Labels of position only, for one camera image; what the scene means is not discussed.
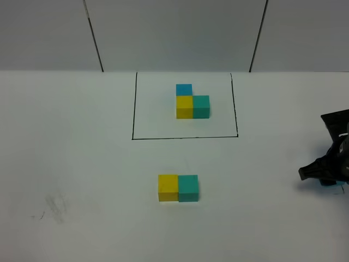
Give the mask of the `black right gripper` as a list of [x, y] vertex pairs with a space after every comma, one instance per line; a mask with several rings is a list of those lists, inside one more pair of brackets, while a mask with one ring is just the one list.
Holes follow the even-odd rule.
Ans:
[[333, 143], [324, 158], [298, 170], [300, 178], [348, 183], [348, 109], [321, 115], [321, 119]]

